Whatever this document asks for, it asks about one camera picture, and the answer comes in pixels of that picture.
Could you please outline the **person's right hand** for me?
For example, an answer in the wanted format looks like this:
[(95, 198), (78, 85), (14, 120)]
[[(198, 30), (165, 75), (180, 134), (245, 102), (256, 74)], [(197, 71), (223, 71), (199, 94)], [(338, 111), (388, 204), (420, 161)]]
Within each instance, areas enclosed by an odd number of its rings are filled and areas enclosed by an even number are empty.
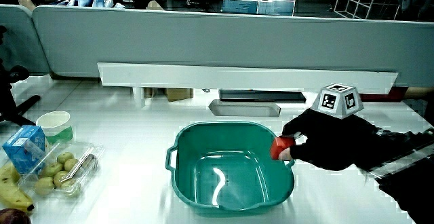
[(341, 83), (322, 88), (310, 108), (285, 124), (271, 157), (326, 170), (347, 168), (376, 134), (376, 126), (356, 115), (362, 109), (357, 88)]

